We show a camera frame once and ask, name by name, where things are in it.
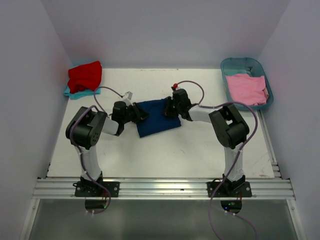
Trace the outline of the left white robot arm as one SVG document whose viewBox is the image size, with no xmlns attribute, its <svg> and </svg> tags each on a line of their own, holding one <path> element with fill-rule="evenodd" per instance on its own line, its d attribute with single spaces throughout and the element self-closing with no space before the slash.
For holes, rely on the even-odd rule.
<svg viewBox="0 0 320 240">
<path fill-rule="evenodd" d="M 75 147 L 81 165 L 80 188 L 86 188 L 92 196 L 103 193 L 103 171 L 101 170 L 96 145 L 102 133 L 119 136 L 127 123 L 140 123 L 150 114 L 142 110 L 137 103 L 116 101 L 111 115 L 94 110 L 97 107 L 80 107 L 65 130 L 65 136 Z"/>
</svg>

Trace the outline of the navy blue t-shirt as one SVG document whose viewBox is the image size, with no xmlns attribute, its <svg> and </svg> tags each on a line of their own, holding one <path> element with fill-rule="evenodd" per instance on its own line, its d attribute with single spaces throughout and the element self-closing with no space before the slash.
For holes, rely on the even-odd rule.
<svg viewBox="0 0 320 240">
<path fill-rule="evenodd" d="M 137 103 L 138 107 L 149 114 L 146 119 L 136 123 L 137 132 L 140 138 L 182 126 L 178 116 L 170 117 L 163 114 L 166 105 L 167 100 L 165 98 Z"/>
</svg>

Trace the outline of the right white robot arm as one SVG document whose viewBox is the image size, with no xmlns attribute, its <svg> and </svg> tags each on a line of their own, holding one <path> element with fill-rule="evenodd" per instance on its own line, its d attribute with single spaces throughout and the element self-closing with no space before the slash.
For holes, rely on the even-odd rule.
<svg viewBox="0 0 320 240">
<path fill-rule="evenodd" d="M 178 117 L 190 122 L 204 122 L 212 125 L 218 142 L 223 146 L 225 168 L 222 184 L 215 187 L 227 196 L 235 196 L 246 182 L 243 169 L 241 146 L 247 141 L 249 126 L 233 103 L 227 103 L 214 110 L 191 103 L 187 91 L 174 88 L 172 96 L 166 98 L 164 115 Z"/>
</svg>

